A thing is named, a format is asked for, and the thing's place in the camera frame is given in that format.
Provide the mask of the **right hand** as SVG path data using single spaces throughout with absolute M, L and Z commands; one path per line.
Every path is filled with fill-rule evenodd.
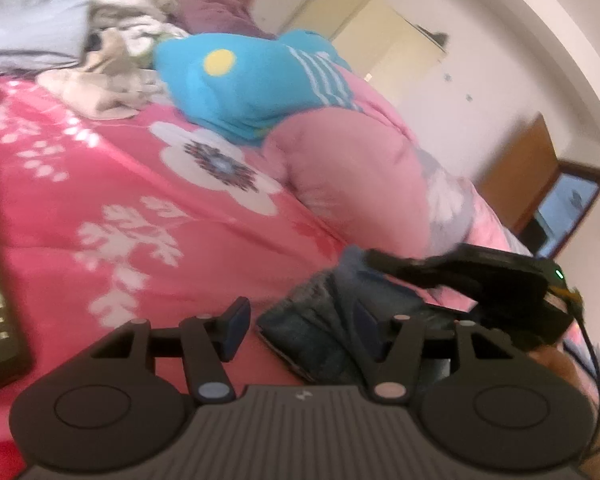
M 593 414 L 597 414 L 600 402 L 594 399 L 592 391 L 581 382 L 581 375 L 569 356 L 551 346 L 537 348 L 528 353 L 528 357 L 545 366 L 558 377 L 579 389 L 588 397 Z M 580 469 L 593 480 L 600 480 L 600 431 L 594 439 L 593 447 L 580 466 Z

